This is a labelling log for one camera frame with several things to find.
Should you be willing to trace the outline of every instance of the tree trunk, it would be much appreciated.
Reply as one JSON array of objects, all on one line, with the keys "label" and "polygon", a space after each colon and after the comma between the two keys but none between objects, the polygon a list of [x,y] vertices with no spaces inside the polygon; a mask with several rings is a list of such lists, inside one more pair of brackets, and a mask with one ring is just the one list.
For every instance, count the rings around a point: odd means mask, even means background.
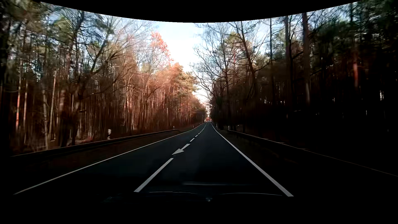
[{"label": "tree trunk", "polygon": [[49,145],[48,145],[48,138],[47,138],[47,96],[46,96],[44,80],[41,81],[41,92],[43,94],[44,141],[45,141],[46,150],[48,150]]},{"label": "tree trunk", "polygon": [[303,43],[304,43],[304,78],[306,89],[306,105],[310,106],[310,43],[308,40],[308,18],[307,13],[302,13]]},{"label": "tree trunk", "polygon": [[51,130],[53,128],[53,113],[54,113],[54,94],[55,94],[55,82],[57,80],[57,71],[55,71],[55,75],[54,75],[54,83],[53,83],[53,94],[51,97],[51,110],[50,110],[50,131],[49,131],[49,138],[48,140],[51,140]]}]

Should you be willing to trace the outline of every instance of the black border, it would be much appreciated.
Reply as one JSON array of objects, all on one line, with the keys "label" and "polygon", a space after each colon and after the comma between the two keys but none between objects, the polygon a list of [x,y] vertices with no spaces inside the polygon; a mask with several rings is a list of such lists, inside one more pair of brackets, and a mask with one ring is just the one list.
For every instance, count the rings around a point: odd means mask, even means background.
[{"label": "black border", "polygon": [[213,1],[198,1],[197,3],[186,1],[168,4],[169,2],[167,1],[139,2],[124,0],[119,0],[119,4],[116,3],[116,0],[45,0],[44,2],[87,12],[139,20],[162,22],[231,22],[294,15],[357,1],[241,1],[234,2],[235,4],[232,4],[233,2],[229,2],[228,4],[227,2]]}]

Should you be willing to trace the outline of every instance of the sky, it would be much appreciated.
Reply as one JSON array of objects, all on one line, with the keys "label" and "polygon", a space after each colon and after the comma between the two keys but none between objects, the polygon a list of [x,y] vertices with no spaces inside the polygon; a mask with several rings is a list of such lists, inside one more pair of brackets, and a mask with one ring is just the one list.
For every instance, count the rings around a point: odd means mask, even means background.
[{"label": "sky", "polygon": [[[175,62],[183,66],[185,72],[192,71],[189,63],[197,61],[193,47],[201,43],[197,34],[202,33],[202,28],[197,28],[193,23],[157,22],[157,31],[166,42],[170,54]],[[206,95],[204,90],[194,93],[203,102]]]}]

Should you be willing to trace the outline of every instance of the orange foliage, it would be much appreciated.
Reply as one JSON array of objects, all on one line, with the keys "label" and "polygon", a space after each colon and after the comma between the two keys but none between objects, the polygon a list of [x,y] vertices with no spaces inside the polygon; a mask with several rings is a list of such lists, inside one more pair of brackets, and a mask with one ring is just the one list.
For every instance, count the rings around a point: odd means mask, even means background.
[{"label": "orange foliage", "polygon": [[165,54],[166,59],[167,59],[167,63],[170,65],[173,63],[173,59],[171,58],[171,54],[170,51],[167,47],[166,42],[164,42],[164,40],[162,39],[162,36],[160,35],[160,33],[158,32],[152,32],[151,33],[152,36],[152,42],[151,42],[151,46],[155,47],[159,47],[160,50]]}]

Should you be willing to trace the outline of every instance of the forest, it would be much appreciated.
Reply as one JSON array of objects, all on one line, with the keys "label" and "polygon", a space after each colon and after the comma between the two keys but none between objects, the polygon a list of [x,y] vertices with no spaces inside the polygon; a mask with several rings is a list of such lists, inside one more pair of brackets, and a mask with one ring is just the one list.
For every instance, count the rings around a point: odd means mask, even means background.
[{"label": "forest", "polygon": [[196,77],[152,21],[1,3],[2,152],[17,155],[202,123]]},{"label": "forest", "polygon": [[196,26],[204,43],[191,66],[218,128],[243,125],[323,155],[395,164],[397,1]]}]

